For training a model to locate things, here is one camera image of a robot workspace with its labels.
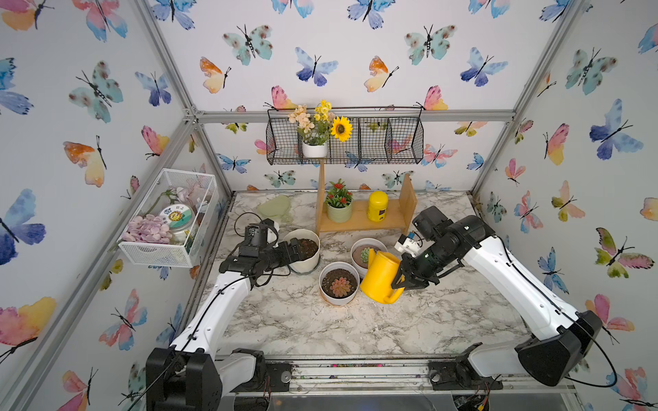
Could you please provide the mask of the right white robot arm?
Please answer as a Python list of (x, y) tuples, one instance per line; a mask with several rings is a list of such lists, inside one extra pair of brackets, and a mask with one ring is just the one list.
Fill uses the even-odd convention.
[(596, 344), (602, 329), (592, 311), (577, 311), (540, 282), (482, 219), (457, 222), (437, 207), (413, 220), (421, 238), (402, 235), (393, 289), (425, 289), (468, 265), (483, 275), (516, 309), (529, 336), (503, 344), (474, 344), (462, 354), (470, 378), (528, 375), (546, 386), (558, 385)]

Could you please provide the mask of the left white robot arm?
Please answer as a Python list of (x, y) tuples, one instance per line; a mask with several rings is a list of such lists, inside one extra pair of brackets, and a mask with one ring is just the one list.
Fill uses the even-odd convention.
[(217, 410), (236, 388), (261, 390), (269, 376), (264, 354), (236, 349), (215, 361), (221, 337), (255, 281), (279, 267), (301, 260), (298, 241), (275, 247), (241, 246), (222, 262), (214, 294), (167, 349), (154, 349), (147, 359), (147, 410)]

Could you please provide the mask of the yellow watering can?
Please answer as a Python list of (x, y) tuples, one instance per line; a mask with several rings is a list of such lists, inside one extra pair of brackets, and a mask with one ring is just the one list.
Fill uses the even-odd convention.
[(368, 252), (368, 271), (360, 286), (363, 294), (380, 304), (395, 303), (404, 292), (404, 288), (392, 287), (400, 265), (401, 260), (395, 255), (371, 249)]

